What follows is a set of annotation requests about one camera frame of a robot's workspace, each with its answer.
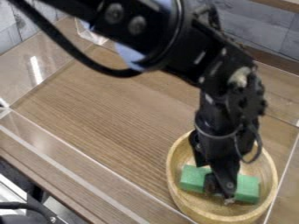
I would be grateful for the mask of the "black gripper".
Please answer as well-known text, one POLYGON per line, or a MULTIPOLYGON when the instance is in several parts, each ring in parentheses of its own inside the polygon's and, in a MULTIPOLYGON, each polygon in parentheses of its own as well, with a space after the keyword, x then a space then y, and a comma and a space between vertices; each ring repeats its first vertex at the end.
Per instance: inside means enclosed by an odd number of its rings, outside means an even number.
POLYGON ((257 153, 251 160, 244 159, 260 139, 259 117, 265 108, 261 87, 228 91, 219 97, 200 93, 189 144, 195 165, 209 166, 204 176, 204 193, 219 195, 225 202, 235 200, 240 163, 252 163, 259 157, 257 153))

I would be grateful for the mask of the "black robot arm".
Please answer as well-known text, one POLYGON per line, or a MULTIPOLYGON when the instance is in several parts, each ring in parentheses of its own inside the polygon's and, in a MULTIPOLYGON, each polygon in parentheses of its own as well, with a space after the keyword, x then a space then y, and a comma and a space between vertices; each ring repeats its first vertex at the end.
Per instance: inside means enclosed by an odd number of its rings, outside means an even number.
POLYGON ((212 3, 189 0, 41 0, 115 41, 127 66, 115 69, 91 59, 25 0, 8 0, 64 51, 103 74, 131 78, 163 70, 200 90, 200 107, 188 135, 195 166, 183 170, 181 187, 256 203, 257 178, 240 174, 263 149, 257 132, 265 112, 265 88, 244 47, 221 30, 212 3))

